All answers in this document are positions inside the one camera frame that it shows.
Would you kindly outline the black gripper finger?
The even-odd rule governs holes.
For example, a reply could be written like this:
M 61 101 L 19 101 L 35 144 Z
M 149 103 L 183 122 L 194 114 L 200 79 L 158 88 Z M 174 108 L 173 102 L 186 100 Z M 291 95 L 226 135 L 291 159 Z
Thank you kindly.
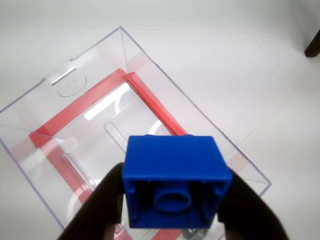
M 124 163 L 115 165 L 102 179 L 68 224 L 59 240 L 113 240 L 122 219 Z
M 218 221 L 224 224 L 227 240 L 286 240 L 280 220 L 266 203 L 234 171 L 222 200 Z

